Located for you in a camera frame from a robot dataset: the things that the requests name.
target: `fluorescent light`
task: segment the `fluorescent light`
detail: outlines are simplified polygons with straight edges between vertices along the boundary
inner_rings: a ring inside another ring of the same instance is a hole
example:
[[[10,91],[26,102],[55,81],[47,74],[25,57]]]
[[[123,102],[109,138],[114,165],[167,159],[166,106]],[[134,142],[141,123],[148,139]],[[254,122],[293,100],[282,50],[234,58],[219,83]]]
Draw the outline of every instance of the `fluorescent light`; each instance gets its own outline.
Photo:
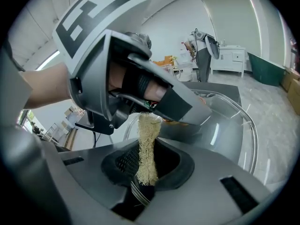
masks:
[[[244,159],[244,166],[243,166],[243,169],[245,169],[245,167],[246,167],[246,159],[247,159],[247,152],[245,152],[245,159]]]
[[[210,144],[213,146],[216,142],[216,139],[217,139],[217,135],[218,135],[218,132],[219,132],[219,127],[220,125],[217,123],[216,124],[216,130],[215,130],[215,133],[214,133],[214,136],[212,137],[212,140],[210,142]]]
[[[251,103],[249,104],[249,106],[248,106],[248,108],[247,108],[246,112],[248,112],[250,105],[251,105]]]
[[[56,51],[53,53],[49,58],[46,59],[45,62],[43,62],[37,69],[36,71],[42,70],[53,58],[55,58],[60,52]]]
[[[268,176],[269,176],[269,172],[270,172],[270,166],[271,166],[271,159],[268,158],[268,161],[267,161],[267,169],[266,169],[266,175],[265,175],[264,181],[263,181],[263,184],[264,184],[264,185],[267,184],[267,180],[268,180]]]
[[[202,126],[209,118],[210,116],[203,123],[201,123],[200,126]]]

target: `white wall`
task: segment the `white wall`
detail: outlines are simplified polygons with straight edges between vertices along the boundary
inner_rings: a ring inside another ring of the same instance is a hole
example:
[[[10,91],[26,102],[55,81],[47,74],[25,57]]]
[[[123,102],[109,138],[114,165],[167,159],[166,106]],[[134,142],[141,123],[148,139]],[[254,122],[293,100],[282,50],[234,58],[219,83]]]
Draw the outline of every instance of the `white wall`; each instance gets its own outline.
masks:
[[[148,19],[141,28],[150,36],[154,61],[179,56],[181,41],[197,28],[215,36],[212,23],[201,0],[176,0]]]
[[[40,64],[42,64],[47,58],[49,58],[56,50],[56,45],[52,39],[49,42],[47,42],[44,46],[42,46],[39,50],[37,50],[36,53],[32,55],[32,57],[24,65],[23,68],[26,71],[36,70],[37,67]]]
[[[72,100],[69,99],[55,104],[50,104],[37,109],[33,109],[32,112],[37,118],[37,120],[46,129],[46,131],[53,125],[53,123],[56,123],[57,126],[63,129],[61,125],[62,121],[65,121],[72,127],[72,125],[66,119],[65,115],[65,111],[71,106],[76,107]]]

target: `black cable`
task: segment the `black cable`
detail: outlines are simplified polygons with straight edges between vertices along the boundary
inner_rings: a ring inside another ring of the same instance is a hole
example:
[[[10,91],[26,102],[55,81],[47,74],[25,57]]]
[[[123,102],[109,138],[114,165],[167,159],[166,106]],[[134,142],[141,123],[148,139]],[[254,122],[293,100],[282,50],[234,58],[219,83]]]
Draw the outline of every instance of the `black cable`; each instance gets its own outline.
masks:
[[[198,53],[197,31],[198,31],[198,29],[195,29],[195,31],[194,31],[194,37],[195,37],[195,42],[196,42],[196,47],[197,47],[197,51],[196,51],[196,54],[195,54],[195,62],[196,62],[196,65],[199,69],[199,65],[197,64],[197,53]],[[199,69],[199,77],[197,76],[197,79],[200,81],[200,69]]]
[[[93,146],[93,148],[95,148],[96,147],[96,133],[95,133],[95,131],[93,131],[93,135],[94,135],[94,146]]]
[[[98,142],[98,139],[99,139],[100,135],[101,135],[101,133],[99,133],[99,136],[98,136],[98,138],[97,138],[97,140],[96,140],[96,143]]]
[[[197,47],[196,55],[197,55],[197,52],[198,52],[197,31],[198,31],[198,29],[196,28],[196,29],[195,29],[195,32],[194,32],[194,37],[195,37],[195,42],[196,42],[196,47]]]

